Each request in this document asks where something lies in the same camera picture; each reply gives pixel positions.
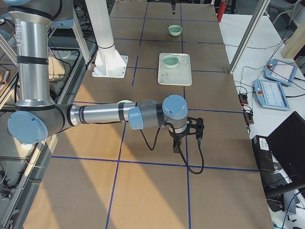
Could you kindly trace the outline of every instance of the white tray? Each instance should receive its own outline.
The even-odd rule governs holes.
[[[177,56],[179,63],[175,68],[165,67],[162,59],[166,55]],[[191,59],[183,53],[161,53],[159,55],[158,83],[164,85],[192,85]]]

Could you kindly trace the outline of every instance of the blue cable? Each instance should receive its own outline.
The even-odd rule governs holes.
[[[294,195],[294,197],[292,197],[292,199],[291,199],[291,201],[290,201],[290,203],[289,203],[289,205],[288,205],[288,209],[287,209],[287,211],[286,211],[286,214],[285,214],[285,217],[284,217],[284,221],[283,221],[283,225],[282,225],[282,228],[281,229],[284,229],[284,224],[285,224],[285,220],[286,220],[286,217],[287,217],[287,215],[288,215],[288,212],[289,212],[289,209],[290,209],[290,206],[291,206],[291,203],[292,203],[292,201],[295,199],[295,197],[297,196],[297,195],[299,195],[301,192],[298,192],[298,193],[296,193],[295,195]]]

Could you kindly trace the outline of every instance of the white table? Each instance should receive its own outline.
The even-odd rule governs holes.
[[[251,19],[251,15],[230,15],[224,14],[222,21],[220,23],[220,29],[223,36],[224,43],[226,44],[226,52],[228,55],[229,62],[232,61],[234,54],[237,50],[238,46],[243,34],[248,26],[248,23]],[[254,31],[248,47],[254,48],[266,48],[270,46],[277,45],[281,42],[281,37],[278,35],[274,26],[270,22],[267,16],[263,16],[260,23],[258,24],[256,30]],[[280,51],[284,48],[284,44],[280,46],[278,51],[275,53],[272,59],[276,58],[279,60],[283,60],[288,63],[294,62],[293,59],[284,59],[281,56]],[[274,50],[277,46],[269,49],[251,49],[247,48],[237,65],[237,68],[234,71],[234,80],[240,81],[242,78],[242,70],[244,66],[249,66],[252,68],[260,68],[265,66],[269,58],[272,56]],[[263,68],[260,70],[253,70],[250,68],[244,68],[243,80],[244,84],[253,86],[253,82],[255,79],[264,78],[264,73],[261,73]],[[298,69],[296,73],[296,77],[304,79],[301,71]],[[305,82],[294,80],[296,84],[305,88]],[[248,92],[251,92],[253,89],[249,86],[244,86]],[[290,87],[284,87],[285,95],[299,95],[304,94],[305,91],[299,89],[294,84]],[[254,125],[251,125],[250,139],[252,139],[255,135],[264,135],[268,136],[273,130],[275,130],[293,111],[297,111],[303,118],[305,118],[305,96],[298,98],[290,98],[288,99],[288,103],[290,106],[289,111],[276,111],[270,109],[263,109],[254,95],[252,93],[248,94],[248,102],[249,105],[253,108],[254,112]],[[284,177],[287,176],[285,172],[281,173]],[[302,199],[302,202],[305,204],[305,199],[299,195]],[[293,227],[304,228],[305,226],[305,210],[297,208],[296,209],[297,216],[291,216],[290,219],[297,219],[296,222],[285,221],[285,228],[292,229]],[[282,226],[283,219],[285,216],[284,212],[272,212],[270,210],[271,217],[274,223],[277,224],[278,227]]]

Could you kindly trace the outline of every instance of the blue and white device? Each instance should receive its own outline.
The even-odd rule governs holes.
[[[290,63],[273,59],[265,68],[265,77],[280,82],[284,86],[291,86],[295,78],[297,67]]]
[[[263,108],[288,111],[290,109],[280,82],[255,80],[254,91]]]

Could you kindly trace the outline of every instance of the sticker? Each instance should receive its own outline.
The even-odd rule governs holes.
[[[260,137],[259,138],[259,146],[262,150],[269,151],[269,146],[268,146],[268,143],[267,143],[266,139]]]
[[[17,46],[22,46],[22,42],[23,42],[22,25],[16,24],[16,44],[17,44]]]

